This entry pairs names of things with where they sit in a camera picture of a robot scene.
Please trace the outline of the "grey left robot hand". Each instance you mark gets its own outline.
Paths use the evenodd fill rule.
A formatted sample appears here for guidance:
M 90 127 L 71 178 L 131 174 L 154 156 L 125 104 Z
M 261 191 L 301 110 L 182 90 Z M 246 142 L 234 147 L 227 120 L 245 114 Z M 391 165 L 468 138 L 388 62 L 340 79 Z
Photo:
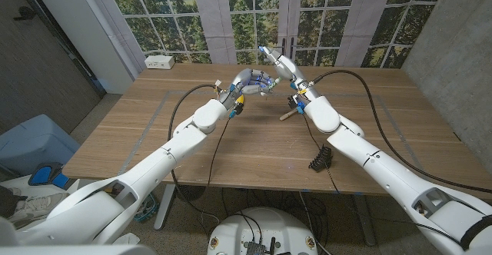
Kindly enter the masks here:
M 229 111 L 241 95 L 270 94 L 280 81 L 281 78 L 273 78 L 264 71 L 246 68 L 238 73 L 228 89 L 220 93 L 218 100 Z

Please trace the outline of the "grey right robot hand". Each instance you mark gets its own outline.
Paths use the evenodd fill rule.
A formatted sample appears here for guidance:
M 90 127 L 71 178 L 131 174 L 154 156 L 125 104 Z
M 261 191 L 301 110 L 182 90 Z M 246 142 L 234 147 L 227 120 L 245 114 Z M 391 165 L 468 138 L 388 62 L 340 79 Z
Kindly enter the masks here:
M 283 80 L 289 80 L 291 87 L 299 94 L 304 94 L 309 101 L 313 101 L 321 96 L 314 86 L 306 80 L 302 71 L 290 58 L 282 55 L 273 48 L 259 46 L 259 49 L 274 65 L 274 69 L 278 76 Z

